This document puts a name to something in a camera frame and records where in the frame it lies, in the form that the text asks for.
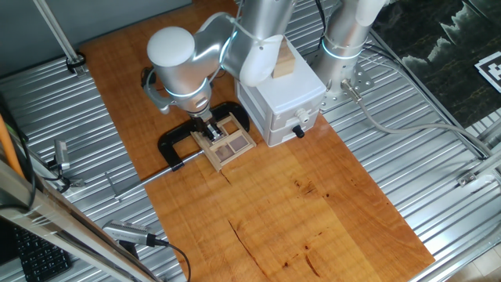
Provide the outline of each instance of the wood grain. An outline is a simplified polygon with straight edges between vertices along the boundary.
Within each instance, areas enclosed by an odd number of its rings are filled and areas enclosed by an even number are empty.
[[[294,72],[296,57],[290,51],[287,40],[284,38],[280,43],[279,57],[276,60],[275,69],[272,73],[272,78],[279,78]]]
[[[157,140],[188,119],[175,107],[162,115],[142,92],[148,39],[171,25],[196,32],[220,11],[236,6],[193,1],[81,49],[141,179],[167,166]],[[211,103],[227,100],[236,100],[228,74],[214,81]],[[202,156],[146,187],[192,281],[405,281],[434,261],[323,117],[273,148],[254,125],[250,135],[257,147],[220,173]],[[191,137],[175,148],[199,150]]]

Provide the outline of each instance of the white box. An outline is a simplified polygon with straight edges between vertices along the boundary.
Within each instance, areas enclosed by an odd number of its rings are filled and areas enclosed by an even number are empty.
[[[326,93],[326,86],[315,72],[288,40],[287,44],[296,57],[292,74],[270,76],[257,87],[247,87],[235,80],[236,96],[268,146],[294,138],[292,128],[297,125],[303,132],[313,127]],[[298,111],[304,111],[308,118],[302,115],[300,121]]]

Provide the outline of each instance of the gray cable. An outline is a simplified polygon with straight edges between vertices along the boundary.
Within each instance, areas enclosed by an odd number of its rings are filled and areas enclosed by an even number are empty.
[[[240,4],[238,5],[238,10],[236,11],[235,22],[232,23],[233,24],[232,33],[229,35],[228,48],[227,48],[227,50],[225,50],[225,53],[222,54],[221,62],[219,62],[219,67],[217,70],[214,71],[211,78],[209,79],[209,84],[211,82],[213,82],[214,78],[216,78],[216,76],[218,75],[219,71],[221,70],[222,62],[225,60],[226,54],[228,54],[229,50],[232,48],[233,34],[236,31],[236,24],[237,24],[238,18],[240,17],[240,12],[242,11],[242,6],[243,6],[243,0],[240,0]]]
[[[425,125],[417,125],[409,128],[399,128],[399,129],[391,129],[391,128],[386,128],[383,125],[379,124],[377,121],[374,120],[372,115],[370,115],[369,111],[366,108],[366,105],[363,103],[362,100],[359,100],[358,105],[362,109],[362,112],[366,115],[367,119],[373,123],[373,125],[381,130],[382,132],[387,132],[391,134],[402,134],[402,133],[410,133],[410,132],[416,132],[419,130],[423,129],[428,129],[428,128],[442,128],[442,129],[447,129],[447,130],[453,130],[455,132],[458,132],[462,134],[463,136],[467,137],[475,146],[480,148],[485,155],[491,157],[492,156],[492,151],[482,142],[480,141],[477,137],[471,135],[469,132],[466,130],[459,128],[454,125],[446,125],[446,124],[425,124]]]

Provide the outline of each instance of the wooden block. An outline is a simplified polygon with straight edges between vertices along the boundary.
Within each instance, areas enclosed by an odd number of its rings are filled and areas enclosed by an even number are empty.
[[[272,77],[279,78],[286,74],[292,74],[294,72],[295,63],[296,57],[294,57],[294,54],[290,51],[287,40],[284,38],[280,44],[279,59],[276,61]]]

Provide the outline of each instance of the dark background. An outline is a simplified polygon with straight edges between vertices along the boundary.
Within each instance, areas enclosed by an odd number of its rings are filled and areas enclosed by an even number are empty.
[[[501,108],[474,66],[501,51],[501,0],[399,0],[373,29],[463,127]]]
[[[46,0],[74,48],[191,0]],[[33,0],[0,0],[0,78],[64,56]]]

